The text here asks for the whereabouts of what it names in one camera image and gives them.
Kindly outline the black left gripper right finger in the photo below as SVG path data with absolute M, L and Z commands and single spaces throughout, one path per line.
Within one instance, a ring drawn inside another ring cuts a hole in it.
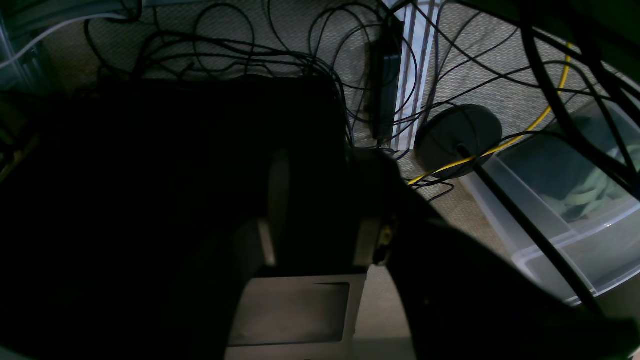
M 419 360 L 626 360 L 638 349 L 637 321 L 535 285 L 448 223 L 379 150 L 347 150 L 346 174 L 359 215 L 349 264 L 387 268 Z

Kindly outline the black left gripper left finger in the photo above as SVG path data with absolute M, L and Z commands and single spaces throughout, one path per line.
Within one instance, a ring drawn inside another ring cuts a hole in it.
M 282 261 L 290 202 L 291 157 L 270 158 L 263 182 L 265 210 L 236 218 L 214 218 L 203 241 L 187 256 L 166 292 L 170 360 L 222 360 L 233 322 L 249 282 Z

